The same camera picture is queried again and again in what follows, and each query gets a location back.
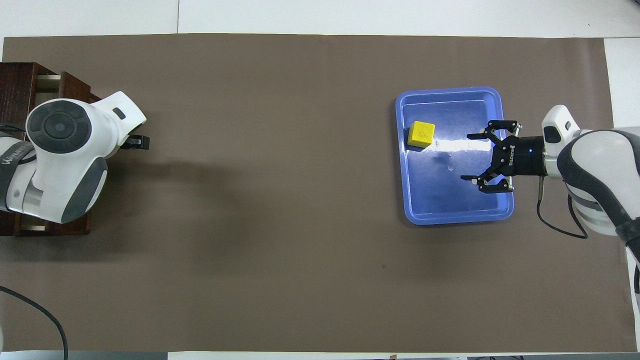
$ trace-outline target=plastic tray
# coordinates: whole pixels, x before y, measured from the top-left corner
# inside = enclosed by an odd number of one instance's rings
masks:
[[[512,214],[512,193],[485,194],[460,179],[478,175],[490,164],[492,143],[469,140],[467,134],[479,132],[489,120],[502,119],[498,91],[484,86],[408,91],[397,98],[396,116],[404,212],[411,222],[492,221]],[[406,144],[414,121],[436,126],[433,143],[425,149]]]

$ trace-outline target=tray rim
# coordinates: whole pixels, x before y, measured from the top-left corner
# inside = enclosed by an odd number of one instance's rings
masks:
[[[470,86],[465,88],[443,88],[443,89],[429,89],[429,90],[408,90],[396,98],[396,128],[398,135],[398,150],[400,157],[400,173],[403,188],[403,202],[404,202],[404,214],[407,219],[416,225],[440,225],[440,224],[459,224],[464,222],[487,222],[504,220],[513,214],[515,209],[515,200],[513,193],[500,193],[496,196],[505,196],[507,201],[507,210],[499,214],[481,214],[482,212],[489,212],[490,210],[477,210],[469,211],[466,215],[459,213],[440,213],[437,216],[431,216],[428,218],[420,217],[418,214],[414,214],[411,209],[411,203],[409,201],[409,179],[407,170],[407,159],[404,153],[405,140],[404,140],[404,113],[403,106],[406,105],[406,99],[417,95],[442,95],[442,94],[462,94],[470,92],[488,92],[494,98],[496,115],[500,119],[504,118],[502,111],[502,97],[498,91],[490,86]]]

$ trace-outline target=white robotic arm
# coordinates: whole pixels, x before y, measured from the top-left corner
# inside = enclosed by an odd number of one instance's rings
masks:
[[[145,121],[122,92],[93,104],[54,99],[37,106],[26,121],[31,143],[0,133],[0,209],[57,223],[79,218],[102,190],[105,159]],[[148,149],[148,138],[138,141]]]
[[[484,134],[493,147],[492,165],[474,180],[483,192],[510,192],[513,187],[489,181],[498,175],[537,175],[561,178],[577,216],[598,233],[618,235],[640,259],[640,127],[581,130],[564,105],[554,106],[542,122],[543,136],[504,140],[498,129],[514,133],[517,122],[492,121]],[[511,149],[504,144],[513,144]]]

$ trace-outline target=black cable wire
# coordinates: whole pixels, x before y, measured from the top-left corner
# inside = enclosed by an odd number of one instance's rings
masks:
[[[522,356],[522,355],[518,355],[518,356],[509,355],[509,357],[512,357],[512,358],[514,358],[516,360],[524,360],[524,356]],[[493,356],[483,356],[483,357],[475,358],[475,360],[481,360],[481,359],[495,360],[495,357],[493,357]]]
[[[0,130],[4,130],[4,131],[21,131],[23,133],[27,132],[23,127],[20,127],[18,125],[14,125],[14,124],[9,124],[7,122],[0,122]]]
[[[540,221],[542,221],[543,224],[545,224],[546,226],[549,226],[553,230],[558,231],[560,233],[563,233],[565,235],[573,236],[574,238],[579,238],[579,239],[587,239],[587,238],[589,238],[589,234],[584,230],[584,228],[582,227],[582,224],[580,224],[580,222],[578,221],[578,218],[575,216],[575,212],[573,210],[573,204],[571,203],[571,195],[567,195],[567,197],[566,197],[567,204],[569,206],[569,214],[571,214],[571,218],[573,219],[575,224],[578,226],[580,231],[582,231],[582,235],[569,233],[568,231],[564,231],[562,229],[559,229],[559,228],[551,225],[545,219],[542,218],[542,215],[540,214],[540,205],[542,204],[542,198],[543,198],[543,194],[545,192],[544,191],[544,187],[545,187],[545,177],[541,176],[540,177],[540,183],[538,185],[538,205],[536,205],[536,213],[538,214],[538,219],[540,219]]]
[[[634,272],[634,293],[640,294],[640,269],[637,266]]]
[[[37,302],[29,299],[28,297],[24,296],[23,294],[17,293],[9,288],[5,288],[4,286],[0,286],[0,291],[7,293],[15,298],[18,298],[24,302],[26,302],[27,304],[35,307],[36,309],[40,310],[40,312],[42,312],[46,317],[48,317],[53,324],[58,328],[58,332],[60,332],[60,337],[62,338],[62,351],[63,351],[63,356],[65,360],[69,359],[69,348],[67,345],[67,336],[65,335],[65,331],[64,329],[62,329],[62,325],[60,324],[60,322],[58,321],[58,319],[56,319],[55,316],[53,316],[52,313],[50,313],[48,310],[46,310],[44,307],[40,306]]]
[[[18,161],[18,164],[19,164],[19,165],[22,165],[22,164],[30,163],[30,162],[32,162],[33,160],[36,160],[36,156],[35,156],[35,155],[31,155],[31,156],[30,156],[30,157],[28,157],[28,158],[24,158],[24,159],[22,159],[22,160]]]

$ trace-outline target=brown table mat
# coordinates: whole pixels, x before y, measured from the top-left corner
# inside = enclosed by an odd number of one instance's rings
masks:
[[[621,242],[545,227],[536,178],[501,222],[402,210],[401,92],[492,86],[523,136],[556,104],[611,127],[602,39],[7,38],[3,60],[123,90],[148,117],[151,150],[108,160],[90,235],[0,240],[0,282],[71,349],[635,350]],[[547,183],[545,216],[573,229]],[[35,310],[0,309],[6,350],[60,346]]]

